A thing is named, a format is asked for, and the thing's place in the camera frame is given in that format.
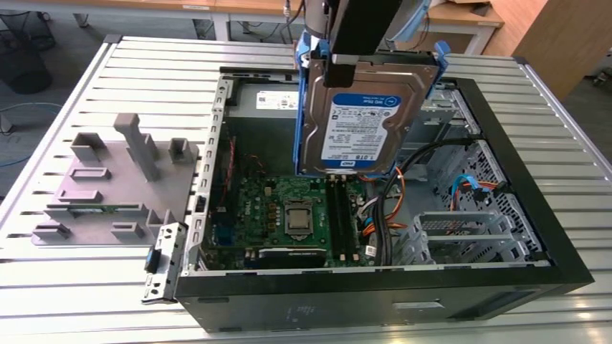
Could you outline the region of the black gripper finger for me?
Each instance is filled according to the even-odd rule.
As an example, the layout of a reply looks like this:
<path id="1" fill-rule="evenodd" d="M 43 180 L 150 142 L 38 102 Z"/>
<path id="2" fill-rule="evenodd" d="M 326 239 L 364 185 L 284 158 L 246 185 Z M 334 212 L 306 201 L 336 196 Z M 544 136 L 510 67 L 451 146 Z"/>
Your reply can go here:
<path id="1" fill-rule="evenodd" d="M 358 60 L 372 55 L 400 8 L 400 1 L 327 1 L 327 42 L 324 69 L 327 87 L 350 87 Z"/>

